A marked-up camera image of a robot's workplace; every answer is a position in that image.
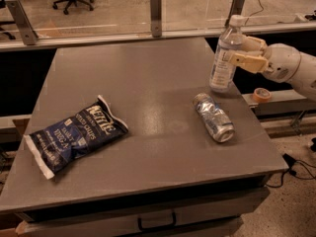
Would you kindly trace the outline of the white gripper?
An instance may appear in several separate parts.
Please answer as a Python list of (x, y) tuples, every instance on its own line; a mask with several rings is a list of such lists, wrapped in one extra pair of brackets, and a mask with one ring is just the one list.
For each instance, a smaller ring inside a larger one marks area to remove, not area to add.
[(253, 74), (263, 73), (266, 79), (277, 83), (287, 82), (297, 71), (300, 52), (289, 45), (276, 43), (267, 46), (263, 39), (242, 36), (244, 51), (266, 51), (264, 56), (237, 50), (226, 54), (227, 61)]

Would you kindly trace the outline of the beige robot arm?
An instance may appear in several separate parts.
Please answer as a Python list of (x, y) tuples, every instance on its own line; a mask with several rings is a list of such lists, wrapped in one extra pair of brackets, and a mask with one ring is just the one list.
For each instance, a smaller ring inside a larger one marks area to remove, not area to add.
[(316, 101), (316, 57), (295, 47), (243, 35), (241, 47), (229, 49), (224, 60), (266, 79), (288, 83), (293, 90), (309, 100)]

